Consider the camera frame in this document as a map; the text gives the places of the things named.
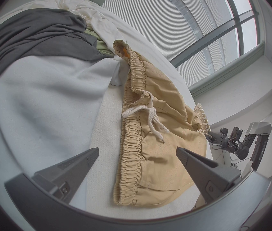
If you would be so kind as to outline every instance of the drawstring knot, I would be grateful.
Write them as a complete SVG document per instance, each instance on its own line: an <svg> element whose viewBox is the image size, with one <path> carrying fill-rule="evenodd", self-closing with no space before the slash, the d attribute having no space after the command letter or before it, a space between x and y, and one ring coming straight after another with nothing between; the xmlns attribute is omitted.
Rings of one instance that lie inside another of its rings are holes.
<svg viewBox="0 0 272 231"><path fill-rule="evenodd" d="M161 135L161 133L159 131L164 132L164 133L169 133L169 130L159 121L159 119L157 117L156 108L153 107L152 93L149 91L145 91L145 90L144 90L144 92L148 93L150 96L149 104L148 105L137 105L137 106L131 107L122 113L122 117L123 118L129 117L131 114L133 114L139 110L147 110L149 112L148 125L149 125L151 132L156 137L160 138L163 141L163 143L165 143L163 136ZM154 123L156 125L158 131L154 128L152 123Z"/></svg>

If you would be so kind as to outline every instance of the woven basket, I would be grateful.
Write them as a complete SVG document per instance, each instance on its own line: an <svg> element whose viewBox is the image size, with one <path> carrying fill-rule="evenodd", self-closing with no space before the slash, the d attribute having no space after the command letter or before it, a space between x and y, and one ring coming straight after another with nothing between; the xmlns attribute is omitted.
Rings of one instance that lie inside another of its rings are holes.
<svg viewBox="0 0 272 231"><path fill-rule="evenodd" d="M201 103L198 103L195 106L194 112L197 114L197 116L199 117L199 119L201 120L201 123L202 123L202 129L199 129L198 131L201 133L204 133L204 134L208 134L208 132L211 132L210 125L208 123L206 114L204 113L204 110L201 106Z"/></svg>

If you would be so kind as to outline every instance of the metal bracket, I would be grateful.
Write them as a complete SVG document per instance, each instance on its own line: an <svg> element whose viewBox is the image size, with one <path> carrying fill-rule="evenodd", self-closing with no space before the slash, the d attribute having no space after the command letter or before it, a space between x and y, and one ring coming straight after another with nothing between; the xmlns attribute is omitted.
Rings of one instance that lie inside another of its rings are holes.
<svg viewBox="0 0 272 231"><path fill-rule="evenodd" d="M56 198L69 203L99 156L92 148L34 173L32 179Z"/></svg>
<svg viewBox="0 0 272 231"><path fill-rule="evenodd" d="M181 161L207 203L210 203L237 184L241 171L227 167L177 147L176 155Z"/></svg>

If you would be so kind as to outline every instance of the robotic arm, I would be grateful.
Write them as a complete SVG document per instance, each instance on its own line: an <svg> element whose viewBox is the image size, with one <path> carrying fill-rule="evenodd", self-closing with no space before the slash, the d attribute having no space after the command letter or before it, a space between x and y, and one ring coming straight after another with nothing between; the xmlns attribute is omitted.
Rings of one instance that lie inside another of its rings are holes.
<svg viewBox="0 0 272 231"><path fill-rule="evenodd" d="M228 129L221 128L219 134L209 132L206 138L209 143L217 145L222 150L234 153L239 159L243 160L247 157L251 145L256 136L258 136L251 158L251 161L253 161L252 168L256 170L262 159L271 130L272 126L270 122L252 122L242 142L239 139L243 131L238 127L233 128L229 137L227 137Z"/></svg>

